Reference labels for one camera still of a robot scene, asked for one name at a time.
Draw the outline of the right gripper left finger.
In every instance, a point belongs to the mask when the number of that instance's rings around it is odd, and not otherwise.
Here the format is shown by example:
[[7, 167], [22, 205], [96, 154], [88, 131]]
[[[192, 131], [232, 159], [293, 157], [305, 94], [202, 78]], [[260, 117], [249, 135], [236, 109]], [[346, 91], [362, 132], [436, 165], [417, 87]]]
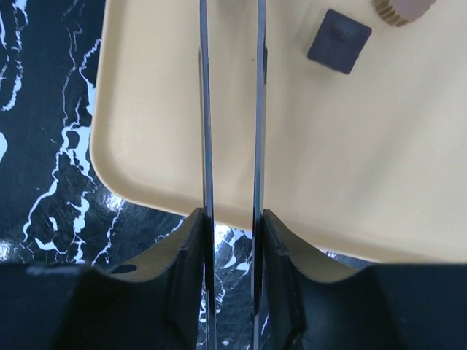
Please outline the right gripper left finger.
[[3, 349], [194, 349], [204, 214], [106, 273], [86, 264], [1, 266]]

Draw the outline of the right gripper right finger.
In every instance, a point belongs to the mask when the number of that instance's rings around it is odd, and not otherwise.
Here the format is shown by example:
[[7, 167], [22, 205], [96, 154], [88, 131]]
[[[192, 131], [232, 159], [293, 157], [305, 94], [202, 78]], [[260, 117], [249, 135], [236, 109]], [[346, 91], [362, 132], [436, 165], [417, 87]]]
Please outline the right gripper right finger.
[[276, 349], [464, 349], [464, 264], [351, 268], [263, 213], [263, 251]]

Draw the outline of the metal tongs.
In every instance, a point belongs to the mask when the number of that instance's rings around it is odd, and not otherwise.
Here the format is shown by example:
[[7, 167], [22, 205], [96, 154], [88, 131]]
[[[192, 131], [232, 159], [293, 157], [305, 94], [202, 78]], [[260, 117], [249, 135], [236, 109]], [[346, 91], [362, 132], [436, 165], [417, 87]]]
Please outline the metal tongs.
[[217, 346], [215, 223], [251, 229], [252, 349], [260, 348], [266, 134], [266, 3], [201, 1], [206, 347]]

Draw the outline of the dark chocolate square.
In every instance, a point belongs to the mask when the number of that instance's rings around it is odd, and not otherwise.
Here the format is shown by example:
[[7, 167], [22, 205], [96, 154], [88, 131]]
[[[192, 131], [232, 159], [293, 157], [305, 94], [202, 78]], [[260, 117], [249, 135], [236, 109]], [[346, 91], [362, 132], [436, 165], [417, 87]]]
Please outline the dark chocolate square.
[[334, 71], [350, 74], [371, 34], [371, 27], [329, 9], [306, 56]]

